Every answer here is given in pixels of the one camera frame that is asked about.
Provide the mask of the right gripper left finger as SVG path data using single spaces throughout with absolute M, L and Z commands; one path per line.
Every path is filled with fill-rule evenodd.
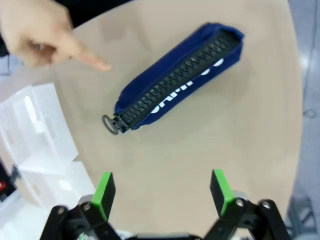
M 56 205 L 51 209 L 45 226 L 45 240 L 119 240 L 120 236 L 109 224 L 116 194 L 114 177 L 105 172 L 91 200 L 69 209 Z

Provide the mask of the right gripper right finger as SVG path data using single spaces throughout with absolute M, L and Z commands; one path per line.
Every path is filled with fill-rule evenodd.
M 203 237 L 205 240 L 230 240 L 237 229 L 246 229 L 254 240 L 289 240 L 275 202 L 262 199 L 257 204 L 236 197 L 221 169 L 213 169 L 210 192 L 218 219 Z

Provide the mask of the person's right hand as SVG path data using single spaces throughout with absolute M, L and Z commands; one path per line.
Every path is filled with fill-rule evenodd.
M 2 0 L 0 33 L 8 51 L 28 67 L 74 59 L 100 71 L 111 69 L 75 37 L 68 9 L 53 0 Z

